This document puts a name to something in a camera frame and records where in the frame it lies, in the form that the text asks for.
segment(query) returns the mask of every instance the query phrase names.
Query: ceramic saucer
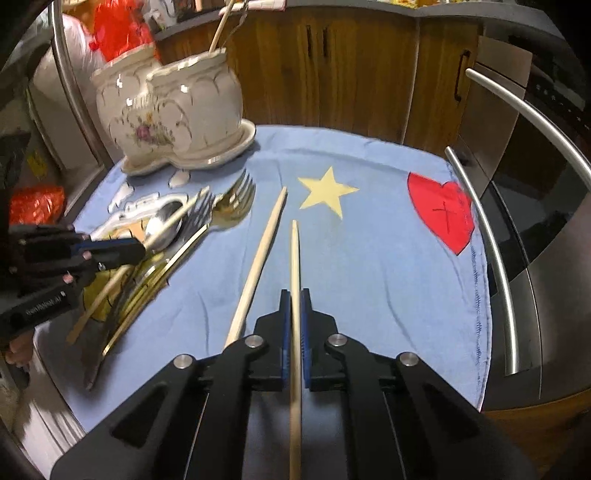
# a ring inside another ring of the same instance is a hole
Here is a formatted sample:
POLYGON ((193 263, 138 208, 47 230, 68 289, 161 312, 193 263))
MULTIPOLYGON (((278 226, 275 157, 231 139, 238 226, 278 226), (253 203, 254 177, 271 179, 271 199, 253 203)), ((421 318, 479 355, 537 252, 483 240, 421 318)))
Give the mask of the ceramic saucer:
POLYGON ((256 126, 250 120, 243 118, 238 128, 241 134, 236 144, 225 152, 213 157, 200 158, 199 156, 195 156, 195 158, 179 158, 176 155, 168 155, 157 158, 149 164, 140 167, 130 166, 127 162, 127 157, 125 157, 121 164, 121 171, 133 176, 152 173, 167 164, 171 164, 182 170, 209 170, 220 167, 242 154, 255 139, 256 126))

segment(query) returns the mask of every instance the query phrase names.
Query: silver fork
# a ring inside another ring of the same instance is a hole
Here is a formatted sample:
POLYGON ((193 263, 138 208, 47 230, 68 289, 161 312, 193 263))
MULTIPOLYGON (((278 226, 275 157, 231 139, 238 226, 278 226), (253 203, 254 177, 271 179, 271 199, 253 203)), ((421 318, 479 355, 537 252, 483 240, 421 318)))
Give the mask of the silver fork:
POLYGON ((185 242, 166 265, 150 276, 146 288, 143 289, 133 306, 125 309, 123 321, 103 350, 103 357, 129 329, 148 302, 164 287, 170 275, 183 263, 183 260, 197 245, 200 238, 205 236, 211 229, 226 230, 238 225, 246 218, 251 210, 255 192, 256 186, 254 182, 250 175, 244 171, 234 185, 217 202, 213 201, 213 196, 209 198, 209 207, 207 208, 211 211, 209 221, 185 242))

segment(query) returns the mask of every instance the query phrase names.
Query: red heart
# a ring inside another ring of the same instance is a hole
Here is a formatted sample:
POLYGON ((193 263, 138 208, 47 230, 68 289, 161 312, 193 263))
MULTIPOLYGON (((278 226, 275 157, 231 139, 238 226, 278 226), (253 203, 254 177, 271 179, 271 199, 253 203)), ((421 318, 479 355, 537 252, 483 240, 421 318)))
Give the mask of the red heart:
POLYGON ((474 231, 470 197, 454 181, 441 185, 415 173, 408 175, 408 193, 429 230, 459 255, 474 231))

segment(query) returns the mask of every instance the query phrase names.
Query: human hand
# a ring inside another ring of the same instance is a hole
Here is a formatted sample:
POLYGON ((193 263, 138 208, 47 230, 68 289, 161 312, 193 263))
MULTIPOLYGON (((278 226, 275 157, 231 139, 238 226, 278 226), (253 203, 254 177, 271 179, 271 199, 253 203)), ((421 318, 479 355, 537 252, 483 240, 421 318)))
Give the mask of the human hand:
POLYGON ((4 353, 6 363, 23 367, 33 358, 33 334, 35 330, 29 330, 16 337, 8 345, 8 350, 4 353))

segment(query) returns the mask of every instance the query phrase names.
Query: white ceramic planter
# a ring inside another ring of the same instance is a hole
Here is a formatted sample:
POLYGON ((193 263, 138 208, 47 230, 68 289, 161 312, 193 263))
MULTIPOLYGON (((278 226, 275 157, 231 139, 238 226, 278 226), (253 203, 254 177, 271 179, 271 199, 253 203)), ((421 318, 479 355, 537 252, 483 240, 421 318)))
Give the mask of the white ceramic planter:
POLYGON ((100 121, 126 155, 143 157, 153 149, 135 141, 124 117, 137 97, 147 92, 146 75, 161 67, 153 44, 141 45, 110 61, 92 75, 100 121))
POLYGON ((123 172, 145 174, 166 163, 212 168, 243 152, 255 127, 242 119, 242 91, 225 48, 164 67, 150 48, 93 76, 101 121, 126 155, 123 172))
POLYGON ((201 53, 148 74, 162 122, 177 131, 181 159, 218 155, 238 140, 242 91, 226 49, 201 53))

